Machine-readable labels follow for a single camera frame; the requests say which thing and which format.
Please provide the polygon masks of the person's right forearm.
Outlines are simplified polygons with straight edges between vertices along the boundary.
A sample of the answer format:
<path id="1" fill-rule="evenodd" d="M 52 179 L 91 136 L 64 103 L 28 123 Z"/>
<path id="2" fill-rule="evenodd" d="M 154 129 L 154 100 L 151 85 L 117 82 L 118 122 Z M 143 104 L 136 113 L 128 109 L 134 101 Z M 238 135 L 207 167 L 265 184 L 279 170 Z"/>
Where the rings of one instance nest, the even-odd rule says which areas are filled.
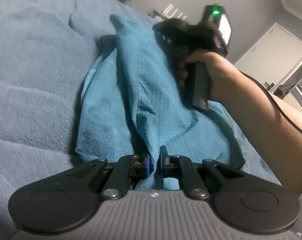
<path id="1" fill-rule="evenodd" d="M 250 79 L 234 71 L 212 77 L 212 96 L 239 125 L 281 184 L 302 193 L 302 133 Z"/>

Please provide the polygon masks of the person's right hand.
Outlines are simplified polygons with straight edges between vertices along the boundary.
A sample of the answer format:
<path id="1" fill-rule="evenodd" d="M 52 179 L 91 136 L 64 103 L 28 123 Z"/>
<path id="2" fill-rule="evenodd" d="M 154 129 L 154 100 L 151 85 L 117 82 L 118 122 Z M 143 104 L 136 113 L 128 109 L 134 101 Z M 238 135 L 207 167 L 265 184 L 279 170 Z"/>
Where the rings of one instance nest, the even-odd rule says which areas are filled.
<path id="1" fill-rule="evenodd" d="M 176 74 L 177 84 L 180 88 L 184 87 L 188 76 L 186 67 L 188 63 L 204 63 L 210 78 L 209 98 L 219 103 L 223 102 L 226 94 L 231 92 L 238 83 L 238 78 L 242 77 L 242 74 L 227 59 L 217 53 L 201 49 L 179 61 Z"/>

